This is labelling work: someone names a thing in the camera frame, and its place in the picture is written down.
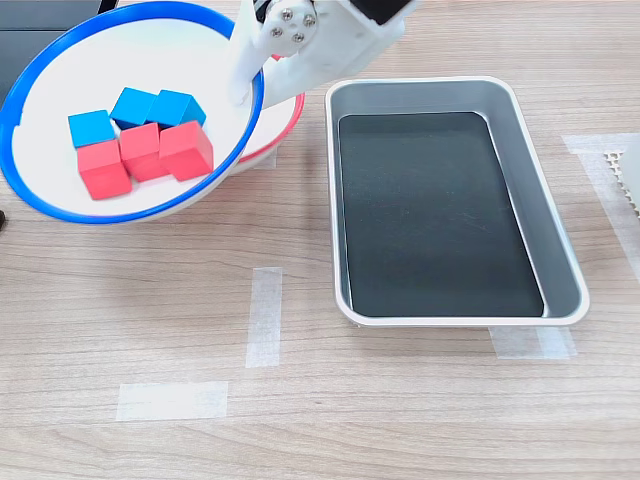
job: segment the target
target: red bowl rim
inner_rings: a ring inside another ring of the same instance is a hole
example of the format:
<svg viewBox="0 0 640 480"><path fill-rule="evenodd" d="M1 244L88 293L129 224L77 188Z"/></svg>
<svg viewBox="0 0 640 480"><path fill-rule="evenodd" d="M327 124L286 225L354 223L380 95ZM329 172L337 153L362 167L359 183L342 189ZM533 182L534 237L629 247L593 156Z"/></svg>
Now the red bowl rim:
<svg viewBox="0 0 640 480"><path fill-rule="evenodd" d="M238 163L244 163L244 162L253 160L254 158L271 150L273 147L279 144L282 140L284 140L285 137L289 135L291 133L291 130L293 130L293 128L296 126L296 124L298 123L298 120L300 120L300 116L302 115L302 110L304 108L304 101L305 101L305 94L301 93L296 97L296 105L295 105L295 108L293 109L293 115L291 116L289 123L287 123L287 126L284 128L282 133L280 133L280 135L278 135L271 142L269 142L259 150L256 150L255 152L247 155L246 157L240 158Z"/></svg>

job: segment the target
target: toy block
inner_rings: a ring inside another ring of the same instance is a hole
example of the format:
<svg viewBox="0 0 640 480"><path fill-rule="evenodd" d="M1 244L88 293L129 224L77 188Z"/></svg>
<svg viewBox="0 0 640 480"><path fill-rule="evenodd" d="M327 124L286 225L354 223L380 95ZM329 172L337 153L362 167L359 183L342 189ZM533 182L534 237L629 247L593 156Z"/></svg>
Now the toy block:
<svg viewBox="0 0 640 480"><path fill-rule="evenodd" d="M206 119L207 116L191 95L162 90L151 107L147 123L157 123L160 128L165 129L193 120L202 126Z"/></svg>
<svg viewBox="0 0 640 480"><path fill-rule="evenodd" d="M120 94L111 118L121 130L144 125L156 96L152 93L126 87Z"/></svg>
<svg viewBox="0 0 640 480"><path fill-rule="evenodd" d="M69 117L69 128L76 149L116 139L106 110L72 115Z"/></svg>
<svg viewBox="0 0 640 480"><path fill-rule="evenodd" d="M160 163L160 128L157 123L123 130L120 153L125 168L139 182L169 175Z"/></svg>
<svg viewBox="0 0 640 480"><path fill-rule="evenodd" d="M117 140L79 148L78 172L94 200L123 195L133 188Z"/></svg>
<svg viewBox="0 0 640 480"><path fill-rule="evenodd" d="M160 162L179 181L213 172L213 146L197 121L160 132Z"/></svg>

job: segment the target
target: wooden table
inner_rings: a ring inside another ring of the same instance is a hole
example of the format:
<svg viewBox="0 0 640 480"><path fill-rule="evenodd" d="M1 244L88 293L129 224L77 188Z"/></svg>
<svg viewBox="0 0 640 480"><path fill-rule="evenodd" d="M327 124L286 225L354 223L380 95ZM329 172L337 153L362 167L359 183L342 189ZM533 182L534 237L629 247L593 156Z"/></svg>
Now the wooden table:
<svg viewBox="0 0 640 480"><path fill-rule="evenodd" d="M63 224L0 180L0 478L640 478L640 286L562 140L638 130L638 18L633 1L425 1L363 74L515 89L592 294L570 360L499 359L487 329L340 315L326 88L277 169L159 221ZM248 369L259 267L285 272L280 365ZM116 421L121 384L212 381L228 382L223 418Z"/></svg>

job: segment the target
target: white tape strip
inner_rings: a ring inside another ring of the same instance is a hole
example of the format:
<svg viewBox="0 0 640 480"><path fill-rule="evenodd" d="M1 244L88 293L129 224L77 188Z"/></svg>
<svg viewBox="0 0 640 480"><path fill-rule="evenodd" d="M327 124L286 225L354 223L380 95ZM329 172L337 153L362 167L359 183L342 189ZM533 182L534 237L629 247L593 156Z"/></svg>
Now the white tape strip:
<svg viewBox="0 0 640 480"><path fill-rule="evenodd" d="M503 360L566 360L577 355L567 327L492 327L489 333Z"/></svg>
<svg viewBox="0 0 640 480"><path fill-rule="evenodd" d="M229 382L122 384L116 421L226 417L228 390Z"/></svg>
<svg viewBox="0 0 640 480"><path fill-rule="evenodd" d="M640 134L591 135L564 137L571 153L580 158L600 199L611 226L618 237L631 268L640 282L640 222L618 180L605 159L605 153L624 152Z"/></svg>
<svg viewBox="0 0 640 480"><path fill-rule="evenodd" d="M276 148L271 154L253 167L255 170L275 170L278 166L278 149Z"/></svg>
<svg viewBox="0 0 640 480"><path fill-rule="evenodd" d="M280 365L280 315L282 310L282 268L253 270L247 368Z"/></svg>

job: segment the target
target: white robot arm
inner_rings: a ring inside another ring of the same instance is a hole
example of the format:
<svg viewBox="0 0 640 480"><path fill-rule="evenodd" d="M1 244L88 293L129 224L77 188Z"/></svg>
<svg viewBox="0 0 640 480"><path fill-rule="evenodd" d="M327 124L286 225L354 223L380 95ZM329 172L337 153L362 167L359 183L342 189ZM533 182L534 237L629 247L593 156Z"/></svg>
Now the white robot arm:
<svg viewBox="0 0 640 480"><path fill-rule="evenodd" d="M418 0L242 0L230 43L231 95L264 66L264 108L356 75L404 33ZM286 57L267 63L272 56Z"/></svg>

